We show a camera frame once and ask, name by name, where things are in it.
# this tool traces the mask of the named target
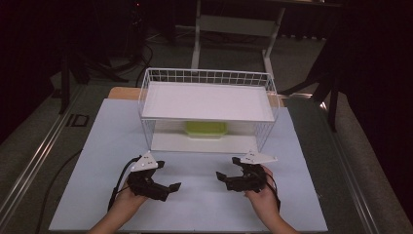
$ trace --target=black cable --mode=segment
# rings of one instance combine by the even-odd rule
[[[78,156],[81,152],[82,152],[82,149],[79,150],[78,152],[76,152],[75,154],[73,154],[72,156],[70,156],[70,158],[68,158],[68,159],[66,160],[66,162],[64,162],[64,164],[61,165],[61,167],[58,169],[57,173],[56,173],[55,176],[53,177],[51,183],[49,184],[48,190],[46,191],[45,198],[43,199],[42,210],[40,211],[39,220],[37,221],[37,227],[36,227],[36,231],[35,231],[36,234],[40,232],[40,227],[42,226],[43,214],[44,214],[45,209],[46,209],[46,202],[48,201],[48,197],[49,197],[50,191],[51,191],[51,189],[52,189],[53,184],[55,183],[55,180],[56,180],[57,176],[60,174],[61,170],[63,170],[63,168],[64,168],[72,159],[76,158],[76,156]]]
[[[144,56],[142,56],[142,61],[145,63],[145,65],[142,67],[142,70],[139,72],[139,74],[138,74],[137,77],[136,77],[136,82],[135,82],[135,84],[134,84],[134,86],[135,86],[136,88],[137,88],[137,84],[138,84],[138,82],[139,82],[139,80],[140,80],[140,77],[142,76],[143,72],[146,70],[146,68],[151,67],[150,62],[151,62],[152,57],[153,57],[153,55],[154,55],[154,52],[153,52],[153,50],[152,50],[151,47],[149,47],[149,46],[146,45],[146,44],[144,44],[144,46],[149,49],[150,56],[149,56],[149,60],[146,60],[146,58],[145,58]]]
[[[132,67],[130,70],[125,71],[124,73],[120,73],[119,75],[120,75],[120,76],[123,76],[123,75],[126,75],[126,74],[130,74],[130,73],[132,73],[133,71],[137,70],[140,66],[143,66],[143,65],[137,64],[136,66]]]
[[[113,188],[112,196],[110,197],[109,204],[108,204],[108,206],[107,206],[107,211],[110,210],[110,208],[112,207],[113,203],[115,202],[116,195],[123,190],[123,189],[122,189],[122,190],[118,191],[118,190],[119,190],[119,187],[121,186],[122,178],[124,177],[125,171],[127,170],[127,168],[129,167],[129,165],[130,165],[131,163],[137,162],[137,160],[139,160],[140,157],[142,157],[142,156],[139,156],[139,157],[137,157],[137,158],[132,158],[132,159],[131,159],[130,161],[128,161],[127,164],[124,166],[124,169],[122,170],[121,175],[119,176],[118,182],[116,183],[116,186]]]
[[[120,193],[120,192],[122,192],[122,191],[124,191],[125,189],[128,189],[128,188],[130,188],[130,187],[126,186],[126,187],[122,188],[121,190],[119,190],[116,194],[118,194],[118,193]]]
[[[115,67],[107,67],[106,69],[113,71],[113,72],[120,72],[120,71],[125,71],[127,69],[133,68],[134,66],[137,66],[138,64],[139,64],[139,56],[133,55],[131,57],[131,60],[127,62],[126,64],[122,64],[122,65],[115,66]]]
[[[271,175],[269,175],[268,173],[265,173],[266,176],[269,176],[270,179],[273,181],[273,184],[274,184],[274,186],[273,186],[267,181],[267,178],[265,178],[265,180],[261,179],[261,177],[258,175],[258,173],[254,172],[254,171],[247,171],[247,172],[254,175],[254,176],[256,176],[262,182],[265,181],[266,185],[271,189],[271,192],[273,192],[274,197],[276,198],[277,207],[280,211],[281,201],[280,201],[280,198],[279,198],[279,195],[278,195],[278,188],[277,188],[277,184],[276,184],[276,181],[274,180],[274,178]]]

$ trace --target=gray floor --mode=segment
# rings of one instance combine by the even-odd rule
[[[153,67],[190,68],[193,34],[191,29],[180,30],[182,34],[179,34],[175,45],[167,43],[160,36],[148,40],[147,44],[153,50],[153,59],[150,62]],[[234,40],[240,39],[236,36],[231,37]],[[260,48],[266,46],[264,39],[256,39],[251,43],[223,44],[219,36],[204,35],[203,42],[200,68],[264,71],[260,54]],[[290,88],[305,79],[323,43],[324,41],[313,39],[297,41],[293,38],[280,38],[277,40],[271,60],[278,90]],[[149,58],[148,49],[145,49],[145,55]],[[86,127],[64,128],[61,131],[43,166],[11,216],[4,229],[5,233],[34,232],[47,186],[63,162],[82,148],[101,101],[107,97],[112,87],[134,86],[141,68],[140,66],[135,70],[120,74],[129,79],[129,83],[115,83],[97,74],[88,86],[77,85],[72,81],[73,96],[76,95],[77,99],[72,100],[73,104],[68,110],[66,119],[58,115],[59,100],[48,98],[0,146],[0,158],[2,159],[0,199],[3,201],[13,188],[21,171],[33,155],[36,155],[36,150],[56,120],[66,123],[69,114],[91,116],[91,121]],[[59,74],[51,79],[58,84]],[[310,94],[315,87],[316,85],[308,87],[301,93]],[[321,207],[329,228],[328,233],[413,233],[412,225],[383,175],[368,140],[347,104],[346,97],[342,94],[339,96],[336,119],[338,133],[328,135],[318,134],[325,126],[314,125],[313,123],[322,123],[322,121],[312,120],[312,118],[319,118],[322,113],[319,114],[318,109],[310,100],[290,98],[286,103],[289,105],[291,115],[300,120],[294,122],[294,125],[297,135],[300,136],[300,143],[305,152],[316,190],[320,195]],[[345,163],[351,166],[351,176],[357,182],[356,190],[361,192],[361,197],[366,201],[369,214],[365,215],[371,215],[374,220],[373,224],[367,225],[373,226],[372,230],[364,230],[365,225],[359,218],[360,211],[353,206],[353,203],[357,201],[354,200],[355,198],[352,199],[352,193],[349,191],[354,189],[352,187],[354,185],[346,181],[345,176],[326,176],[343,170],[341,166],[343,159],[328,157],[329,150],[331,154],[336,152],[334,149],[323,147],[331,144],[341,149]],[[71,161],[57,178],[48,196],[40,233],[50,233],[49,223],[75,163],[76,160]]]

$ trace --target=wire cable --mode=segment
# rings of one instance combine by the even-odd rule
[[[42,210],[40,211],[40,215],[39,215],[39,220],[37,221],[37,227],[36,227],[36,231],[35,233],[39,233],[40,232],[40,227],[42,226],[42,221],[43,221],[43,214],[45,212],[46,209],[46,203],[48,201],[48,197],[49,194],[51,192],[51,189],[53,187],[53,184],[55,183],[55,180],[57,179],[58,175],[60,174],[60,172],[63,170],[63,168],[70,162],[72,161],[74,158],[76,158],[77,156],[80,155],[80,153],[82,152],[83,149],[79,150],[78,152],[76,152],[75,154],[73,154],[72,156],[70,156],[70,158],[68,158],[66,160],[66,162],[64,162],[63,165],[61,165],[61,167],[58,169],[57,173],[55,174],[55,176],[52,178],[51,183],[49,184],[48,190],[46,191],[45,197],[43,199],[43,203],[42,203]]]
[[[113,188],[112,196],[110,197],[109,204],[108,204],[108,206],[107,206],[107,211],[110,210],[110,208],[112,207],[113,203],[115,202],[116,195],[117,195],[118,193],[120,193],[122,190],[126,189],[126,188],[123,188],[123,189],[121,189],[120,191],[118,191],[118,190],[119,190],[119,187],[121,186],[122,178],[124,177],[125,171],[127,170],[127,168],[129,167],[130,164],[132,164],[133,162],[137,162],[137,160],[139,160],[140,157],[141,157],[141,156],[139,156],[139,157],[137,157],[137,158],[132,158],[132,159],[131,159],[130,161],[128,161],[127,164],[124,166],[124,169],[122,170],[121,175],[119,176],[118,182],[116,183],[116,186]]]
[[[137,86],[138,86],[140,77],[142,76],[143,72],[144,72],[147,68],[151,67],[150,62],[151,62],[152,57],[153,57],[153,55],[154,55],[154,52],[153,52],[153,50],[152,50],[152,48],[151,48],[150,46],[148,46],[148,45],[146,45],[146,44],[144,44],[143,46],[146,47],[146,48],[148,48],[149,53],[150,53],[150,54],[149,54],[150,56],[149,56],[149,59],[148,59],[148,60],[146,60],[146,58],[145,58],[144,56],[142,56],[142,61],[143,61],[143,63],[144,63],[144,66],[142,67],[142,70],[140,70],[139,74],[138,74],[137,77],[136,77],[136,82],[135,82],[135,84],[134,84],[134,86],[135,86],[136,88],[137,88]]]
[[[261,177],[259,176],[258,173],[254,172],[254,171],[248,171],[248,172],[249,172],[250,174],[254,175],[254,176],[255,176],[256,178],[258,178],[259,180],[261,180],[261,182],[265,182],[265,184],[268,186],[268,188],[270,188],[271,192],[274,194],[274,197],[275,197],[275,199],[276,199],[276,201],[277,201],[277,207],[278,207],[278,209],[279,209],[279,211],[280,211],[281,201],[280,201],[280,198],[279,198],[279,195],[278,195],[278,188],[277,188],[277,184],[276,184],[276,181],[274,180],[274,178],[273,178],[271,175],[269,175],[268,173],[265,173],[266,176],[269,176],[270,179],[273,181],[273,184],[274,184],[274,186],[273,186],[273,185],[271,185],[271,184],[267,181],[267,178],[265,178],[265,180],[264,180],[264,179],[261,179]]]

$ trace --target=wire rack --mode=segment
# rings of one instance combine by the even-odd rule
[[[277,121],[280,100],[277,95],[274,79],[269,73],[231,71],[231,70],[207,70],[207,69],[172,69],[172,68],[148,68],[145,71],[141,92],[138,100],[138,112],[142,121],[143,130],[149,148],[151,148],[156,120],[142,118],[145,101],[151,82],[176,82],[176,83],[205,83],[214,85],[252,86],[264,87],[274,122],[254,123],[257,149],[260,151],[265,144],[268,134]]]

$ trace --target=dark background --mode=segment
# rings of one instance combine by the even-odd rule
[[[125,38],[136,16],[143,24],[132,40],[143,38],[147,27],[152,26],[173,42],[175,24],[195,22],[195,1],[139,1],[140,9],[134,3],[1,2],[0,142],[54,91],[50,77],[60,71],[63,48],[79,50],[108,64],[108,55],[127,57],[142,46],[126,45]],[[221,3],[211,3],[205,11],[214,14],[220,7]],[[226,13],[271,19],[276,8],[262,11],[255,5],[247,10],[237,6]],[[306,36],[328,38],[309,77],[323,72],[340,76],[340,91],[348,96],[410,220],[412,12],[412,4],[402,0],[351,0],[340,20],[338,12],[331,9],[291,8],[285,12],[280,31],[287,36],[295,35],[298,40]]]

